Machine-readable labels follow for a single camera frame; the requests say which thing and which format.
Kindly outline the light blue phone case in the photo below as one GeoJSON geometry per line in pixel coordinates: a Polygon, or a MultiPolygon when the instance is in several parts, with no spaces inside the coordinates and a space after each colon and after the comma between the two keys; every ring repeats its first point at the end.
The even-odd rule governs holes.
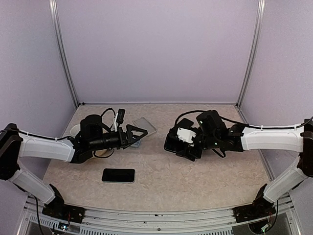
{"type": "Polygon", "coordinates": [[[133,143],[130,147],[139,148],[140,144],[141,144],[141,140],[138,140],[137,142],[133,143]]]}

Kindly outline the black phone front table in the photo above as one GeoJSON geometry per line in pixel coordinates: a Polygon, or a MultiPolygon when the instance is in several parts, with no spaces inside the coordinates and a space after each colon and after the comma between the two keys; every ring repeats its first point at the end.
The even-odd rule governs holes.
{"type": "Polygon", "coordinates": [[[133,183],[135,170],[131,168],[105,168],[102,174],[102,182],[133,183]]]}

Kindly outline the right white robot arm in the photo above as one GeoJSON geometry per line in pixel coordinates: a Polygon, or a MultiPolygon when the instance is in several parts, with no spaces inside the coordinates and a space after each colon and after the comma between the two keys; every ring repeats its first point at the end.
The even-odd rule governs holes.
{"type": "Polygon", "coordinates": [[[264,185],[258,192],[250,213],[261,217],[269,205],[280,196],[297,187],[313,176],[313,120],[289,126],[251,126],[232,120],[233,126],[226,127],[228,120],[216,110],[196,110],[198,128],[184,118],[176,119],[172,132],[174,137],[186,143],[187,151],[212,149],[220,157],[227,151],[244,152],[256,149],[288,150],[297,152],[296,160],[275,180],[264,185]]]}

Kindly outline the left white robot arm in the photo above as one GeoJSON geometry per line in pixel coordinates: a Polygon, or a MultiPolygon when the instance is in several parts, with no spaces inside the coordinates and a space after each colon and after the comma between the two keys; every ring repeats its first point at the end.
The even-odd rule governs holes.
{"type": "Polygon", "coordinates": [[[27,170],[19,163],[19,158],[37,157],[82,164],[97,151],[126,149],[148,134],[147,130],[129,124],[124,131],[120,127],[122,123],[123,115],[120,114],[114,117],[112,127],[105,125],[100,115],[89,115],[81,120],[75,137],[59,139],[23,132],[10,123],[0,132],[0,178],[31,193],[48,205],[57,217],[65,217],[68,206],[58,190],[27,170]]]}

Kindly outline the clear white phone case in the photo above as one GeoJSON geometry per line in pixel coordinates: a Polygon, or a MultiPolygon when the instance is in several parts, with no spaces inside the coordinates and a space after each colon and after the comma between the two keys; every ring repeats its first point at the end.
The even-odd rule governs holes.
{"type": "Polygon", "coordinates": [[[147,136],[157,132],[157,129],[145,117],[133,120],[133,124],[141,129],[145,129],[148,133],[147,136]]]}

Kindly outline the beige round plate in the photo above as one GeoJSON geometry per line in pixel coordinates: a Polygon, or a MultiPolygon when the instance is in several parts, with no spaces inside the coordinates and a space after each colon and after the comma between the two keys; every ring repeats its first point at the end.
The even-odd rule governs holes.
{"type": "Polygon", "coordinates": [[[109,158],[114,153],[114,149],[103,149],[93,152],[93,156],[100,159],[109,158]]]}

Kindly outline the white paper cup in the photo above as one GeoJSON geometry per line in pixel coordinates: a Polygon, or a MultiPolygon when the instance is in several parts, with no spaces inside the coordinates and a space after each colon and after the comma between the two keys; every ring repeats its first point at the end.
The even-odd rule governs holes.
{"type": "Polygon", "coordinates": [[[75,137],[80,132],[80,124],[74,125],[70,130],[70,135],[75,137]]]}

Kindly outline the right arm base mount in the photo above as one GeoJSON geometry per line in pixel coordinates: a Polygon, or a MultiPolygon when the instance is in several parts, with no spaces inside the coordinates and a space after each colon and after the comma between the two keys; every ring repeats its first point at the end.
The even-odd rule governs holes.
{"type": "Polygon", "coordinates": [[[264,190],[266,186],[267,184],[259,189],[256,198],[251,204],[233,208],[234,217],[237,223],[266,217],[270,214],[276,213],[274,203],[271,203],[264,198],[264,190]]]}

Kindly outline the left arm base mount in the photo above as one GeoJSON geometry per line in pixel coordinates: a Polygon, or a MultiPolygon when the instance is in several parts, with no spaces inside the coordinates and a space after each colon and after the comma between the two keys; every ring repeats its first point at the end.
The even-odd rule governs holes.
{"type": "Polygon", "coordinates": [[[44,205],[42,214],[67,222],[81,224],[85,215],[85,211],[86,209],[83,207],[51,202],[44,205]]]}

